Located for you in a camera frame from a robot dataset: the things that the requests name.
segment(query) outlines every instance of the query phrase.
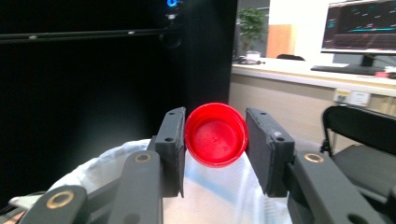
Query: chair seat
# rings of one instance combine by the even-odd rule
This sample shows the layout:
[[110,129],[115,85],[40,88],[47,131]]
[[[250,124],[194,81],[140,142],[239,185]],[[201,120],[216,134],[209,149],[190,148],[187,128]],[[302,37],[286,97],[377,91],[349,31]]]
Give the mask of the chair seat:
[[347,147],[332,157],[362,194],[385,201],[396,186],[396,157],[365,145]]

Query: keyboard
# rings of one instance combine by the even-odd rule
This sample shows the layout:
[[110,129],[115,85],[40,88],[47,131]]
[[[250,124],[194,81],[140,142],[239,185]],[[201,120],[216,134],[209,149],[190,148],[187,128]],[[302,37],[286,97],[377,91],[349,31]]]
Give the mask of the keyboard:
[[311,70],[319,72],[374,76],[376,72],[383,72],[384,68],[350,64],[346,66],[314,65],[311,67]]

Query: wall socket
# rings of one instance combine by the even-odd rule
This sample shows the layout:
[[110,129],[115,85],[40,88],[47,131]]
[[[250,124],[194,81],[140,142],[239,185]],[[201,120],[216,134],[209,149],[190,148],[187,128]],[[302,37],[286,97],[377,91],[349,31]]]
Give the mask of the wall socket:
[[333,100],[341,104],[368,106],[370,97],[368,92],[335,89]]

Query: black chair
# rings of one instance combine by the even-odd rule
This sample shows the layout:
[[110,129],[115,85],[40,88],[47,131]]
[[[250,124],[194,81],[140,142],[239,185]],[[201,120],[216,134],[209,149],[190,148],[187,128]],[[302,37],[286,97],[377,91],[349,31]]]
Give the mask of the black chair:
[[[322,122],[325,139],[321,152],[327,151],[367,201],[381,212],[389,203],[392,188],[396,188],[396,118],[352,105],[336,105],[324,111]],[[358,144],[333,155],[331,132]]]
[[296,61],[305,61],[305,59],[301,56],[296,56],[292,54],[279,54],[276,56],[277,59],[286,59],[286,60],[296,60]]

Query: white cloth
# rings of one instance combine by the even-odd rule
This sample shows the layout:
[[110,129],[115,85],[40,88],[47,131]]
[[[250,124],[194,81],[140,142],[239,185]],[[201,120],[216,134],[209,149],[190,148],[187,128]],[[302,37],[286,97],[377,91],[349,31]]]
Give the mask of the white cloth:
[[[81,164],[54,183],[81,185],[88,193],[120,177],[126,158],[145,150],[149,139],[128,142]],[[248,157],[243,156],[224,168],[203,166],[186,152],[184,198],[163,199],[165,224],[282,224],[291,223],[287,198],[262,194]]]

